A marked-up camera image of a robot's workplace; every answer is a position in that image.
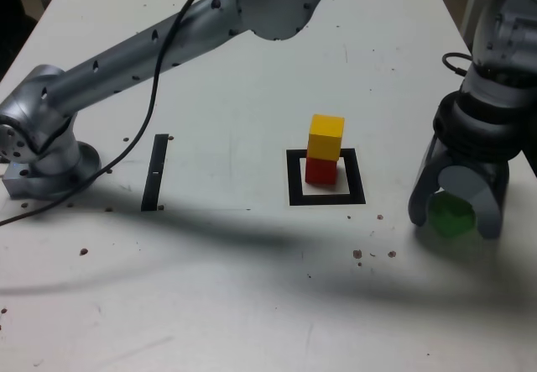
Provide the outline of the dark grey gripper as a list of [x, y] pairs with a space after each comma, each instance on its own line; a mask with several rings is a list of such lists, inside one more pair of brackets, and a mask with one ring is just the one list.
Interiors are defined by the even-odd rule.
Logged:
[[509, 177], [508, 162], [475, 160], [434, 135], [410, 194], [409, 219], [422, 227], [428, 217], [428, 201], [441, 187], [472, 207], [477, 231], [484, 239], [499, 238]]

